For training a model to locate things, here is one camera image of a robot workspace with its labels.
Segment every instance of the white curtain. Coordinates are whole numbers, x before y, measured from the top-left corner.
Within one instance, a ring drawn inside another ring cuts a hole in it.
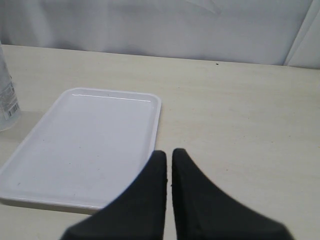
[[[1,40],[25,46],[283,65],[311,3],[0,0]]]

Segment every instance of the black object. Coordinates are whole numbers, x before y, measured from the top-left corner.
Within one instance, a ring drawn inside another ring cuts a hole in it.
[[[178,240],[293,240],[283,224],[215,186],[184,149],[173,151],[172,201]]]
[[[167,158],[154,151],[133,183],[112,203],[68,228],[61,240],[162,240]]]

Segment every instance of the bottle label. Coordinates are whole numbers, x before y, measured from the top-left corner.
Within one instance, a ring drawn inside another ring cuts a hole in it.
[[[0,92],[0,111],[3,111],[4,118],[8,120],[19,108],[14,86],[10,83]]]

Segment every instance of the table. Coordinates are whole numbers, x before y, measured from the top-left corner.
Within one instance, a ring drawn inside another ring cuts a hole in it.
[[[285,223],[296,240],[319,239],[320,70],[2,48],[22,117],[0,132],[0,166],[67,89],[153,93],[162,99],[156,149],[168,156],[165,240],[176,239],[170,169],[177,147],[232,197]],[[0,204],[0,239],[56,240],[87,216]]]

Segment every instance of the white tray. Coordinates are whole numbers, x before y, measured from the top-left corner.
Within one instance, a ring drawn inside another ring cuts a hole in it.
[[[0,198],[97,210],[119,196],[155,147],[153,94],[64,92],[0,170]]]

